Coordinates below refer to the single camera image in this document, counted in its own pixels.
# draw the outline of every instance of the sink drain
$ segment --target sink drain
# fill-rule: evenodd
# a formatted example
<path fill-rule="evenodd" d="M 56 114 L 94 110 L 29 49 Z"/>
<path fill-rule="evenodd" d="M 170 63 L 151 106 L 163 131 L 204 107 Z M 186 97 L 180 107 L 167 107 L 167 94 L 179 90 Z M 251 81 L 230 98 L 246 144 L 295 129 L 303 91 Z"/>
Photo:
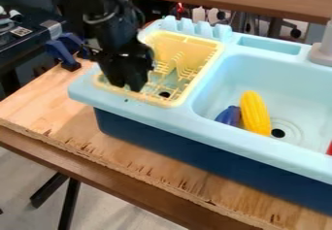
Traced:
<path fill-rule="evenodd" d="M 278 129 L 278 128 L 273 129 L 271 134 L 272 134 L 273 137 L 276 137 L 276 138 L 279 138 L 279 139 L 281 139 L 285 136 L 285 133 L 283 132 L 283 130 Z"/>
<path fill-rule="evenodd" d="M 303 140 L 302 130 L 287 120 L 272 118 L 271 137 L 290 144 L 300 145 Z"/>

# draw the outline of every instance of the drain hole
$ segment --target drain hole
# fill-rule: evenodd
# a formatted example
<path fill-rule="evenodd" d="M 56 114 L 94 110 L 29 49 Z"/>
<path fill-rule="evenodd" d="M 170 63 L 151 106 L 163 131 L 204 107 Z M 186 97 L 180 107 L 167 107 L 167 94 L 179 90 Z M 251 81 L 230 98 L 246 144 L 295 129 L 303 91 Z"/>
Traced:
<path fill-rule="evenodd" d="M 165 97 L 165 98 L 168 98 L 168 97 L 171 96 L 171 94 L 169 92 L 166 92 L 166 91 L 160 92 L 159 95 L 162 96 L 162 97 Z"/>
<path fill-rule="evenodd" d="M 272 136 L 276 138 L 283 138 L 285 133 L 281 129 L 273 129 L 272 130 Z"/>

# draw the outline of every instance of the light blue toy sink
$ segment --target light blue toy sink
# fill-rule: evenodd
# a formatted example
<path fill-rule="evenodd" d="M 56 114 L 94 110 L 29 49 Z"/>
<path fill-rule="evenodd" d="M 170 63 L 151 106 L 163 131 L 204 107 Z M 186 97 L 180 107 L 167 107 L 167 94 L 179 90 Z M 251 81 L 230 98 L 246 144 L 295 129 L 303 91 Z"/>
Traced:
<path fill-rule="evenodd" d="M 332 139 L 332 69 L 311 63 L 310 46 L 233 33 L 171 16 L 158 20 L 140 37 L 163 29 L 218 40 L 225 51 L 175 108 L 160 108 L 100 89 L 95 65 L 69 87 L 71 98 L 208 146 L 332 184 L 332 158 L 325 154 Z M 230 105 L 239 105 L 245 90 L 264 99 L 277 139 L 215 122 Z"/>

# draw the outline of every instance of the dark blue sink base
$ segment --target dark blue sink base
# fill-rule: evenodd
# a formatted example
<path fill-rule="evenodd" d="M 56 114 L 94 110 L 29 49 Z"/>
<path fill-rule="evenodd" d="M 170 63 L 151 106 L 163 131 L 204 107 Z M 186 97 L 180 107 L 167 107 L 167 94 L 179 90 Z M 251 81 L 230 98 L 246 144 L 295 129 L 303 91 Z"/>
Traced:
<path fill-rule="evenodd" d="M 332 215 L 332 185 L 213 148 L 131 119 L 94 109 L 108 135 L 179 159 L 284 200 Z"/>

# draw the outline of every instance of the toy sink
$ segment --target toy sink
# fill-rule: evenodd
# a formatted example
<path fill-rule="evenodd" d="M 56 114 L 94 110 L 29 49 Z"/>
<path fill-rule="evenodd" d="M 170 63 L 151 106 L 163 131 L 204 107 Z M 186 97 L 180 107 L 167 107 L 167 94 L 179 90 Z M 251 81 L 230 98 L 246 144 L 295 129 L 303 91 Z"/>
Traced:
<path fill-rule="evenodd" d="M 332 194 L 332 157 L 325 154 L 332 140 L 332 69 L 308 60 L 310 46 L 171 16 L 139 38 L 160 55 L 168 51 L 157 57 L 141 93 L 111 87 L 98 65 L 69 87 L 71 98 L 95 108 L 104 133 L 332 214 L 323 198 Z M 194 73 L 185 78 L 183 69 Z M 277 134 L 215 121 L 246 90 L 261 95 Z"/>

